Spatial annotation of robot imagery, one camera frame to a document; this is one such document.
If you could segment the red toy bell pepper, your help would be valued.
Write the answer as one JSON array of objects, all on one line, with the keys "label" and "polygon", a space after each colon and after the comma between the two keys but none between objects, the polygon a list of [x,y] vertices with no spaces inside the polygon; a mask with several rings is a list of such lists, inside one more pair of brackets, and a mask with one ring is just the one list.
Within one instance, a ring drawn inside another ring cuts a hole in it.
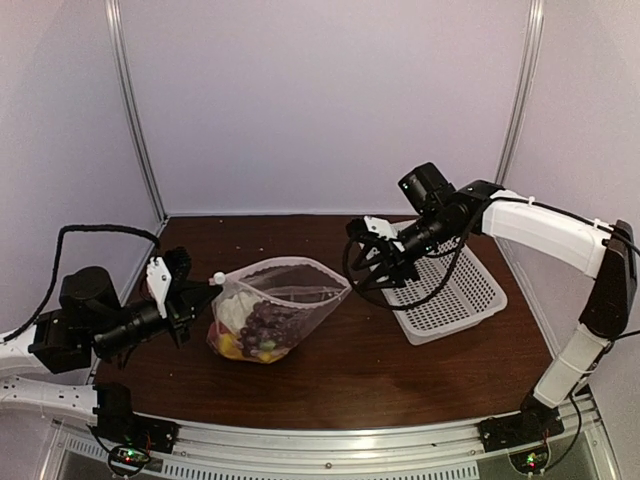
[{"label": "red toy bell pepper", "polygon": [[216,352],[219,351],[220,337],[225,333],[224,328],[217,322],[212,322],[207,333],[207,344]]}]

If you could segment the white toy cauliflower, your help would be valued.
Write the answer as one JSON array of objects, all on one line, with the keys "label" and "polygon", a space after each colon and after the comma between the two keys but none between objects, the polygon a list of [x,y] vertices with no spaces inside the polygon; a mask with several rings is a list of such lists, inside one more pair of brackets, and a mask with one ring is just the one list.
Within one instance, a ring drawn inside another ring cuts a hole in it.
[{"label": "white toy cauliflower", "polygon": [[213,310],[215,319],[229,329],[232,333],[238,334],[245,326],[254,306],[260,302],[260,298],[254,294],[241,292],[216,302]]}]

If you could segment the yellow toy fruit front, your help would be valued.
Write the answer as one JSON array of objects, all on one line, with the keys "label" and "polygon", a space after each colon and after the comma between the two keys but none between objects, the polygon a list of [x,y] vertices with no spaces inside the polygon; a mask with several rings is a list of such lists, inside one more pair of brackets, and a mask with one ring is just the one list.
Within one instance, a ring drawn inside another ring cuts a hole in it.
[{"label": "yellow toy fruit front", "polygon": [[242,349],[237,346],[233,334],[222,334],[217,337],[216,350],[223,357],[231,360],[244,360]]}]

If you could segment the yellow toy fruit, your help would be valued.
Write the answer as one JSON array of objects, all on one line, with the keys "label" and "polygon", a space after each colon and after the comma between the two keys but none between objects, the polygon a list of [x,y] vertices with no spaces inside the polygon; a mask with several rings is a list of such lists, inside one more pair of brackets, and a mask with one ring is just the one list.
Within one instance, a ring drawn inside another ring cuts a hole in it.
[{"label": "yellow toy fruit", "polygon": [[237,346],[233,334],[222,334],[217,337],[216,350],[223,357],[231,360],[244,360],[242,349]]},{"label": "yellow toy fruit", "polygon": [[278,350],[270,352],[261,351],[254,356],[254,360],[261,364],[272,364],[283,359],[288,353],[288,350]]}]

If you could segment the clear zip top bag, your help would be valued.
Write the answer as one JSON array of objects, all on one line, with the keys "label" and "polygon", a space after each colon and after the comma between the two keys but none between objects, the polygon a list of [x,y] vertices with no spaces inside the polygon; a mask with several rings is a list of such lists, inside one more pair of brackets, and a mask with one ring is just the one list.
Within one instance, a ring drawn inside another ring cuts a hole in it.
[{"label": "clear zip top bag", "polygon": [[349,295],[348,281],[307,257],[283,256],[217,272],[207,344],[234,361],[272,364],[308,337]]}]

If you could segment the dark red toy grapes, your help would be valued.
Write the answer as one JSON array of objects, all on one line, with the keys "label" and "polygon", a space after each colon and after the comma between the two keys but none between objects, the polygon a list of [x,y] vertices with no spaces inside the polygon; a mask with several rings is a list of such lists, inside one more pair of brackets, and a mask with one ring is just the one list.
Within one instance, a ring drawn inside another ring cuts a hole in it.
[{"label": "dark red toy grapes", "polygon": [[240,330],[239,342],[245,357],[258,352],[290,349],[302,339],[300,311],[262,301],[254,306],[245,326]]}]

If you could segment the white perforated plastic basket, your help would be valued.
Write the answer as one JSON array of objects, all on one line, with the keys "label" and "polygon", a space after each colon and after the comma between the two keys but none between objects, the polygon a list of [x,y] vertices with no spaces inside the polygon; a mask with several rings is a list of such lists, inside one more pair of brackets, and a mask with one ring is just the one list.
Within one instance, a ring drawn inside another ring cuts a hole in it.
[{"label": "white perforated plastic basket", "polygon": [[[408,305],[437,287],[452,257],[422,258],[416,263],[417,282],[386,289],[392,305]],[[408,342],[423,345],[475,327],[508,305],[507,295],[473,251],[465,246],[456,268],[440,293],[428,303],[394,313]]]}]

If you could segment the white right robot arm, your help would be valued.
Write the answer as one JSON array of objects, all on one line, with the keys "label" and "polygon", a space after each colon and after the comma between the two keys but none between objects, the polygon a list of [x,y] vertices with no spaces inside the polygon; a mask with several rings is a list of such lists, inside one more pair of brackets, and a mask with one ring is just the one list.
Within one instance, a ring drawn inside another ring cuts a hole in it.
[{"label": "white right robot arm", "polygon": [[542,441],[554,433],[559,405],[580,390],[614,344],[631,333],[627,326],[637,290],[632,227],[589,220],[503,186],[476,180],[457,189],[431,162],[414,168],[398,182],[418,218],[395,231],[388,221],[363,216],[346,226],[342,269],[351,288],[370,303],[373,290],[400,288],[420,275],[416,264],[437,256],[439,247],[451,261],[440,283],[425,297],[405,305],[412,310],[433,300],[446,286],[471,234],[524,245],[556,258],[593,279],[594,284],[576,330],[524,398],[518,413],[481,424],[481,432],[498,445]]}]

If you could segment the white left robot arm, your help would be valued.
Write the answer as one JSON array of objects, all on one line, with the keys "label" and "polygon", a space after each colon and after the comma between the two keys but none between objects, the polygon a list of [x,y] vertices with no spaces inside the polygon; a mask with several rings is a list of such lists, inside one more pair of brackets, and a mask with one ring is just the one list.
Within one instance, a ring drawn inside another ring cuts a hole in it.
[{"label": "white left robot arm", "polygon": [[65,277],[59,309],[39,314],[23,332],[1,339],[2,409],[62,417],[123,444],[137,442],[148,421],[134,413],[127,387],[66,386],[38,377],[81,370],[93,359],[125,365],[139,345],[164,334],[182,346],[222,287],[189,280],[171,286],[170,280],[163,275],[151,281],[150,299],[123,306],[105,269],[88,267]]}]

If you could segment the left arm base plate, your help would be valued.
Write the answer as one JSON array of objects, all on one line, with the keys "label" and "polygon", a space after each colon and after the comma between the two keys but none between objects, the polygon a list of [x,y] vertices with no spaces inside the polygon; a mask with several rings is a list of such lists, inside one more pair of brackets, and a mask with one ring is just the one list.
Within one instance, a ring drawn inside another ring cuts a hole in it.
[{"label": "left arm base plate", "polygon": [[101,439],[141,450],[171,454],[179,425],[173,421],[139,415],[128,419],[99,417],[93,431]]}]

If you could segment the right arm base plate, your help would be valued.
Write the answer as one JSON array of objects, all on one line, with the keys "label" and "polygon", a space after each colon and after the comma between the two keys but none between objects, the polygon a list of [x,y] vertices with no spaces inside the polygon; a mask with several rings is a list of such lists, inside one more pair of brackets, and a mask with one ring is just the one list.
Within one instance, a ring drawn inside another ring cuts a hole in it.
[{"label": "right arm base plate", "polygon": [[565,431],[557,414],[539,420],[532,415],[517,413],[491,417],[479,423],[480,440],[486,453],[540,443]]}]

